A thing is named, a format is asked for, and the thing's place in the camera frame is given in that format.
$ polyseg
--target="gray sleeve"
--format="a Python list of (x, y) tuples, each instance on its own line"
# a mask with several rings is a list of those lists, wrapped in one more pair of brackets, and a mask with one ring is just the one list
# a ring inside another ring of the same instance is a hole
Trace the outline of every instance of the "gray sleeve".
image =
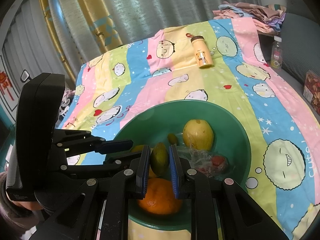
[(38, 224), (34, 214), (25, 208), (14, 205), (6, 196), (5, 181), (7, 173), (0, 173), (0, 215), (4, 221), (19, 235)]

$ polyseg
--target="plastic bag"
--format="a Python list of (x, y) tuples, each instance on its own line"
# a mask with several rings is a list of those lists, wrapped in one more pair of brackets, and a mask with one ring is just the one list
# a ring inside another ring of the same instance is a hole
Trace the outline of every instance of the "plastic bag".
[(226, 157), (206, 150), (196, 150), (186, 146), (177, 146), (179, 157), (189, 161), (191, 168), (204, 173), (207, 177), (215, 177), (225, 173), (229, 167)]

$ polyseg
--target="colorful blanket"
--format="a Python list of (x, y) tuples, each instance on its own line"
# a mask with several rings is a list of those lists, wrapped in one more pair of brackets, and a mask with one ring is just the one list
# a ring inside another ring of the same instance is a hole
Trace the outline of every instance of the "colorful blanket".
[[(214, 67), (198, 68), (186, 33), (204, 36)], [(111, 140), (137, 114), (177, 99), (215, 103), (242, 123), (252, 149), (248, 193), (290, 240), (299, 239), (320, 208), (319, 124), (268, 67), (252, 18), (167, 28), (84, 64), (60, 127)], [(103, 160), (88, 153), (69, 161)]]

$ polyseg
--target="green bowl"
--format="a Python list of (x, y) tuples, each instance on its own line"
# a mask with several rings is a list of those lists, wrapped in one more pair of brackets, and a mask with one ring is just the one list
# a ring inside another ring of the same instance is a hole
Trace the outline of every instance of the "green bowl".
[[(167, 135), (180, 134), (191, 119), (203, 119), (210, 124), (214, 132), (211, 152), (228, 158), (232, 167), (228, 177), (245, 188), (251, 164), (248, 136), (241, 123), (230, 112), (215, 104), (199, 100), (178, 100), (154, 106), (128, 122), (115, 139), (131, 139), (134, 146), (148, 144), (154, 147), (158, 142), (163, 142), (169, 147)], [(170, 169), (164, 178), (171, 180)], [(140, 225), (159, 230), (190, 230), (191, 202), (184, 200), (182, 208), (176, 214), (156, 216), (145, 212), (135, 200), (131, 200), (129, 218)]]

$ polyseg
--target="metal screw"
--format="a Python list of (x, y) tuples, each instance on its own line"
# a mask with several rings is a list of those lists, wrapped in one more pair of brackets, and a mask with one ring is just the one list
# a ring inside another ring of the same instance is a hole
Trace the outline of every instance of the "metal screw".
[(130, 175), (133, 174), (133, 170), (127, 169), (127, 170), (125, 170), (123, 173), (124, 173), (126, 176), (130, 176)]
[(93, 185), (96, 184), (96, 182), (97, 182), (97, 181), (96, 181), (95, 179), (88, 179), (88, 180), (87, 180), (87, 185), (88, 185), (88, 186), (93, 186)]
[(227, 185), (232, 185), (234, 183), (233, 179), (230, 179), (230, 178), (226, 178), (224, 180), (224, 183), (227, 184)]
[(197, 171), (196, 171), (195, 169), (189, 169), (189, 170), (187, 170), (187, 173), (188, 173), (189, 175), (196, 175), (196, 174), (197, 174)]

